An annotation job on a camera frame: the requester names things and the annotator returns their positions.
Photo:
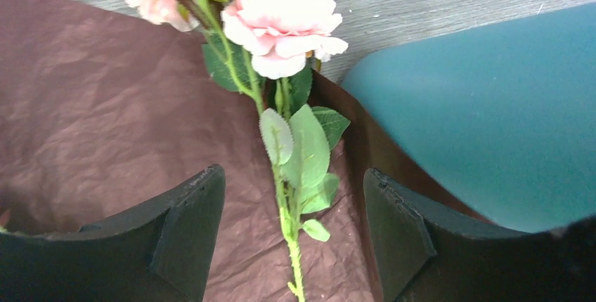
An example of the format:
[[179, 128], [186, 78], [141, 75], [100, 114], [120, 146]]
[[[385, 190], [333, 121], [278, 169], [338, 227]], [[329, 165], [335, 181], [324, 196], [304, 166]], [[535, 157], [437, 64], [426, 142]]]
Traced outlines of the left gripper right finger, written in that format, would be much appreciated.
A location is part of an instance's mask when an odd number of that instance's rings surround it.
[[363, 192], [385, 301], [594, 301], [595, 218], [537, 233], [491, 225], [377, 169]]

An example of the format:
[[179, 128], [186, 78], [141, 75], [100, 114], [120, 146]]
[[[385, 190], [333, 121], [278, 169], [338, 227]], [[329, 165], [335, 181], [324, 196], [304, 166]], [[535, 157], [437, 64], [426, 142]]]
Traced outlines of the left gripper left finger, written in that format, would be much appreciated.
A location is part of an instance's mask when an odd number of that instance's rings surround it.
[[2, 301], [201, 301], [224, 207], [218, 164], [77, 232], [1, 235]]

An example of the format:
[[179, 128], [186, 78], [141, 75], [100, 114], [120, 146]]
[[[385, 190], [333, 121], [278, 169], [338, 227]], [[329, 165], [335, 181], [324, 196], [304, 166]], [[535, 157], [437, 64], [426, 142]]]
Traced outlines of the two pink roses stem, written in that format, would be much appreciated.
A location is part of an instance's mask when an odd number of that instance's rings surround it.
[[288, 287], [304, 301], [299, 235], [330, 238], [313, 215], [335, 198], [339, 177], [330, 171], [331, 153], [350, 124], [335, 110], [308, 104], [313, 72], [348, 47], [332, 35], [342, 23], [335, 0], [125, 2], [152, 24], [200, 29], [211, 78], [254, 101], [293, 272]]

